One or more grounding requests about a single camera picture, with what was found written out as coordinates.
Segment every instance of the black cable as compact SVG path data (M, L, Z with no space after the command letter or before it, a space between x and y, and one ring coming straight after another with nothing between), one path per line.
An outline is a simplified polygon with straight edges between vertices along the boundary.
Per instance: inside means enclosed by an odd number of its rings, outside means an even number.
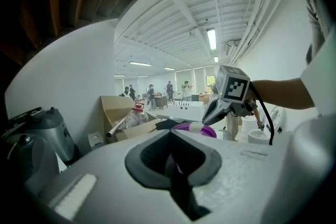
M263 108L263 110L266 114L266 118L268 119L269 125L271 126L271 138L269 139L269 144L272 146L273 137L274 137L274 126L273 126L271 116L268 114L268 111L267 111L267 109L264 105L264 102L263 102L262 98L260 97L259 93L257 92L256 88L252 84L252 82L250 82L249 87L251 88L251 91L255 94L256 98L259 100L259 102L261 104L261 107Z

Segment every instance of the person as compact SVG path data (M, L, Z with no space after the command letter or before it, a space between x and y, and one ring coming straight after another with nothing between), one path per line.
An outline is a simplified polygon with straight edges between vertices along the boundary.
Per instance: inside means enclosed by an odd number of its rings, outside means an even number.
M170 81L167 84L167 94L169 101L173 101L173 85Z
M257 124L258 124L258 128L261 129L262 131L265 128L265 125L262 123L262 121L260 120L260 114L259 114L259 110L258 109L254 109L253 110L253 114L257 119Z
M306 54L306 62L309 64L328 37L334 21L323 0L306 0L306 2L312 28L312 43ZM315 107L301 78L281 81L257 80L252 81L252 83L266 103L299 110ZM257 97L251 89L248 89L246 99L257 99Z
M130 85L130 97L135 100L135 90L133 89L133 85Z
M186 101L191 101L191 89L192 89L192 85L189 85L189 81L185 81L184 82L184 86L183 86L183 98Z
M123 97L130 97L130 92L129 92L129 88L125 87L125 90L121 93L121 96Z
M156 109L156 103L155 103L155 97L156 96L156 93L154 92L154 89L153 89L153 84L150 84L149 85L149 101L151 102L151 109Z
M238 142L238 140L236 140L236 136L239 131L238 117L233 116L232 113L228 113L225 118L226 118L226 126L227 126L226 130L229 132L229 137L226 137L226 139Z

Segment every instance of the office room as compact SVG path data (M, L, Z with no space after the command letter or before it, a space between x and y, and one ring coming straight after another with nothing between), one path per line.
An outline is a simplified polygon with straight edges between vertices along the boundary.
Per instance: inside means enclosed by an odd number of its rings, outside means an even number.
M24 211L285 223L328 206L332 0L3 1L4 197Z

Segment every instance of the human arm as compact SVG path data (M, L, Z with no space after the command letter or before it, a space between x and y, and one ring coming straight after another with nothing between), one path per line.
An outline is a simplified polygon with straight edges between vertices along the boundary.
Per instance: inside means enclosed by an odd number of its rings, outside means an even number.
M252 81L254 87L265 103L289 109L307 109L315 105L300 78L290 80L257 80ZM248 89L246 99L257 99Z
M254 113L254 116L255 116L256 119L257 119L258 126L262 125L261 120L260 120L260 114L259 114L258 109L254 109L254 110L253 110L253 113Z

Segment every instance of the hand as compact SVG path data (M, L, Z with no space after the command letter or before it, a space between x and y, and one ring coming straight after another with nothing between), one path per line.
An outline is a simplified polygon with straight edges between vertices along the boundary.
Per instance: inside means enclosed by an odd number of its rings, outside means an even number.
M246 96L245 96L245 100L250 102L253 99L256 100L257 98L256 98L255 94L252 92L252 90L250 88L248 88Z

